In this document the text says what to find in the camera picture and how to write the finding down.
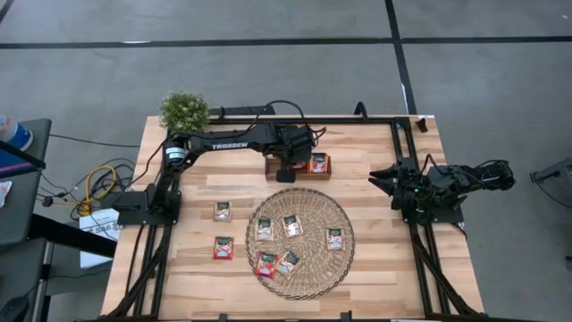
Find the table leg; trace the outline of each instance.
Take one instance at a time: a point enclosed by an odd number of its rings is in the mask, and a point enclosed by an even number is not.
[[[116,241],[34,214],[29,224],[28,238],[39,237],[45,238],[49,242],[85,250],[108,258],[114,256],[117,246]]]

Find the potted plant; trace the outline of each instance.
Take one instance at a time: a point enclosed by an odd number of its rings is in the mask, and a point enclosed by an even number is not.
[[[202,95],[172,91],[159,106],[161,126],[169,131],[203,131],[208,125],[208,104]]]

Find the round woven tray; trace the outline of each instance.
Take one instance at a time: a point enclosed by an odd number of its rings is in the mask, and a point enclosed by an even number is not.
[[[284,216],[296,215],[302,225],[300,236],[287,238],[282,225]],[[273,220],[273,240],[255,241],[258,218]],[[326,229],[340,228],[345,250],[328,250]],[[248,262],[256,271],[257,254],[267,251],[279,257],[294,252],[300,264],[290,280],[278,271],[274,279],[257,276],[271,292],[291,300],[313,299],[337,286],[348,274],[354,258],[354,231],[348,216],[338,203],[323,194],[305,188],[275,193],[257,209],[247,228]]]

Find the black line on floor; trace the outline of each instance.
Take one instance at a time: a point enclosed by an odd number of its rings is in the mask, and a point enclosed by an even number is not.
[[[403,38],[401,44],[518,44],[572,42],[572,36]]]
[[[0,23],[2,23],[2,20],[4,19],[6,14],[8,14],[8,10],[10,10],[10,7],[12,6],[13,3],[14,0],[6,0],[6,2],[2,6],[2,9],[0,10]]]
[[[96,41],[71,43],[5,43],[0,49],[92,49],[157,47],[238,47],[292,45],[375,45],[391,44],[391,38],[261,38],[220,40]]]
[[[395,56],[397,57],[397,67],[400,71],[401,86],[403,86],[407,112],[408,114],[417,114],[415,99],[413,99],[411,80],[409,79],[408,65],[405,61],[405,53],[403,52],[403,46],[400,41],[400,28],[397,25],[397,15],[395,14],[393,1],[385,0],[385,7],[390,21],[391,38],[393,39],[393,48],[395,49]]]

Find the wooden table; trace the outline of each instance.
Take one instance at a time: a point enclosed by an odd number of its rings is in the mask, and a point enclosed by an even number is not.
[[[216,125],[211,130],[244,129]],[[367,181],[368,173],[395,162],[391,130],[385,124],[328,125],[315,151],[332,156],[330,181],[277,183],[265,180],[265,160],[252,150],[206,153],[181,177],[183,203],[179,223],[172,231],[160,318],[421,318],[424,316],[408,227],[391,199]],[[429,132],[413,129],[419,160],[431,153],[444,163],[437,124],[427,120]],[[143,133],[135,175],[165,137],[157,117],[149,117]],[[152,160],[148,173],[137,182],[143,190],[159,168]],[[356,254],[348,276],[336,288],[311,301],[286,301],[264,288],[253,276],[245,250],[247,222],[256,207],[273,193],[291,186],[319,190],[340,203],[356,237]],[[232,222],[214,223],[213,204],[231,200]],[[464,236],[447,224],[434,225],[442,270],[458,293],[474,309],[482,310],[475,274]],[[102,314],[111,311],[125,293],[131,254],[139,228],[122,231],[107,286]],[[145,235],[141,237],[133,280],[139,275]],[[233,236],[232,261],[212,260],[215,236]],[[434,281],[427,271],[433,310],[439,311]],[[147,287],[143,312],[149,312],[153,287]]]

